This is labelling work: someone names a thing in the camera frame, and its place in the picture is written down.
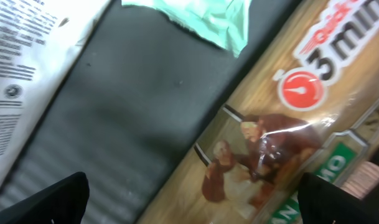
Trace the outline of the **orange spaghetti packet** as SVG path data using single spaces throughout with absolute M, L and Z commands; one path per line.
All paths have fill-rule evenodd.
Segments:
M 379 0 L 304 1 L 139 219 L 300 223 L 305 172 L 342 185 L 379 145 Z

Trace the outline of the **teal wet wipes pack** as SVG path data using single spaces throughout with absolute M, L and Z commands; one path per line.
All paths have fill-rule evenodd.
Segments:
M 122 0 L 121 5 L 160 11 L 234 57 L 248 45 L 251 0 Z

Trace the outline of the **white leaf-print pack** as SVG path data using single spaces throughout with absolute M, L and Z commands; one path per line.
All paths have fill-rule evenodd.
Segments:
M 0 188 L 109 0 L 0 0 Z

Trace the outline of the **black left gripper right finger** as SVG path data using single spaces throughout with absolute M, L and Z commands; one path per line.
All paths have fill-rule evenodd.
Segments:
M 314 174 L 305 173 L 297 198 L 304 224 L 379 224 L 379 183 L 358 199 Z

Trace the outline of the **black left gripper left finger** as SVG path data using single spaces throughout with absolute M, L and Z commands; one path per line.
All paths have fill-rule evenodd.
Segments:
M 90 188 L 84 172 L 76 172 L 0 211 L 0 224 L 80 224 Z

